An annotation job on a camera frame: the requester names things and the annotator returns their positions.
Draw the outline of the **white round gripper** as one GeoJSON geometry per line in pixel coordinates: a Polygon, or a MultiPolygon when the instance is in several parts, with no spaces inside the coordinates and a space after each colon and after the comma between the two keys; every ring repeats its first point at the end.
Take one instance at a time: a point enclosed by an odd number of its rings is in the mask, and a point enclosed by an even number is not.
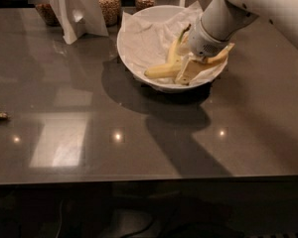
{"type": "MultiPolygon", "coordinates": [[[[179,55],[184,56],[191,51],[196,56],[213,58],[227,44],[228,41],[219,41],[209,35],[202,25],[201,18],[198,18],[189,31],[189,35],[185,34],[182,38],[179,45],[179,55]]],[[[201,60],[185,57],[175,82],[177,84],[188,85],[195,76],[207,68],[208,65],[201,60]]]]}

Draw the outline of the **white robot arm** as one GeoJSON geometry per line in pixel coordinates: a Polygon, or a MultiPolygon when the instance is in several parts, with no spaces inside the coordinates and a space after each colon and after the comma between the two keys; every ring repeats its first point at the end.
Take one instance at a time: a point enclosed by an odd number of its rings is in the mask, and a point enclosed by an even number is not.
{"type": "Polygon", "coordinates": [[[201,71],[223,63],[235,32],[262,17],[298,50],[298,0],[212,0],[188,35],[186,56],[176,81],[187,84],[201,71]]]}

